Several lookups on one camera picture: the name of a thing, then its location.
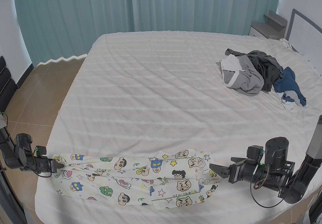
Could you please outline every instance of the bed sheet wrinkle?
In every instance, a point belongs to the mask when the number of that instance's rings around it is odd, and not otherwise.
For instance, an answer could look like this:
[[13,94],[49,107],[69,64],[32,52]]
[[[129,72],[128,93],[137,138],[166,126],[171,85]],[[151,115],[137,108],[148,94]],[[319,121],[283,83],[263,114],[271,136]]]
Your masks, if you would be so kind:
[[[250,98],[224,87],[214,63],[226,57],[227,48],[264,51],[292,68],[307,106],[288,112],[274,91]],[[322,112],[321,94],[322,79],[304,57],[272,39],[177,31],[107,34],[94,43],[75,77],[47,152],[49,157],[61,152],[148,157],[184,146],[207,148],[218,164],[229,165],[230,157],[244,157],[248,146],[285,136],[288,158],[298,168]],[[305,196],[320,185],[319,170]],[[274,191],[256,192],[262,204],[279,200]],[[243,182],[223,180],[214,195],[203,205],[165,214],[150,206],[62,199],[49,180],[39,179],[35,208],[44,223],[248,224],[266,223],[291,206],[283,202],[278,208],[257,208]]]

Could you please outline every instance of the bed sheet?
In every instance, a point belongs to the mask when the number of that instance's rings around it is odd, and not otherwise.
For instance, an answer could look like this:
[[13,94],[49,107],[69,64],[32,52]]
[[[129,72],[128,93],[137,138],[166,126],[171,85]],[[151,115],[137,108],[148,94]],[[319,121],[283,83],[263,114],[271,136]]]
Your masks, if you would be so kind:
[[[215,65],[227,48],[264,51],[290,66],[307,98],[306,107],[284,109],[277,94],[254,97],[223,85]],[[105,34],[97,39],[80,68],[53,126],[47,153],[95,157],[146,157],[181,148],[207,150],[220,165],[245,157],[248,146],[273,137],[290,141],[288,160],[300,167],[319,115],[322,78],[299,53],[279,41],[198,32]],[[322,185],[322,170],[306,196]],[[280,199],[261,188],[264,205]],[[252,200],[249,184],[223,179],[203,204],[158,211],[153,205],[119,206],[60,196],[50,179],[38,179],[35,209],[49,223],[265,223],[291,205],[264,209]]]

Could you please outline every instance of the floor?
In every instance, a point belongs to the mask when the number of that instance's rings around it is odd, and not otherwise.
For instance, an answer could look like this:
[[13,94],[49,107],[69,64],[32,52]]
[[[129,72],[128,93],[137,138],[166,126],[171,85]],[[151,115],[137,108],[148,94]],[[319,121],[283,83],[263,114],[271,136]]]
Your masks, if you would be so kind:
[[[5,111],[9,118],[8,131],[13,138],[18,133],[28,133],[33,138],[32,146],[47,145],[58,111],[83,61],[84,58],[51,62],[38,66],[30,73]],[[34,222],[42,223],[34,211],[38,177],[33,173],[8,168],[6,175],[19,200],[29,209]],[[268,224],[295,223],[305,212],[312,196],[294,205],[292,209],[285,211]],[[11,224],[1,207],[0,219],[5,224]]]

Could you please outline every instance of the headboard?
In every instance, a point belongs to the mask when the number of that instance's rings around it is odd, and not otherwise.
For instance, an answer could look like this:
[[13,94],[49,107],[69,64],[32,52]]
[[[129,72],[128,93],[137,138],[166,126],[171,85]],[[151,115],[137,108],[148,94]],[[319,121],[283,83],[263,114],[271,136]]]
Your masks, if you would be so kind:
[[322,29],[296,9],[292,11],[286,40],[292,49],[311,62],[322,74]]

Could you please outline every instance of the cartoon print pajamas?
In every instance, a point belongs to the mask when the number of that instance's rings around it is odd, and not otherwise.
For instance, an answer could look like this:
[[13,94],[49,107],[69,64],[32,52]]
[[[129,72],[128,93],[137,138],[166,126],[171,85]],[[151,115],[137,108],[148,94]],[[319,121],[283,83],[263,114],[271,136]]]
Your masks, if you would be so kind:
[[61,154],[54,159],[64,164],[52,177],[58,194],[122,206],[153,204],[163,210],[202,203],[220,183],[209,169],[210,153],[195,149],[160,151],[151,158]]

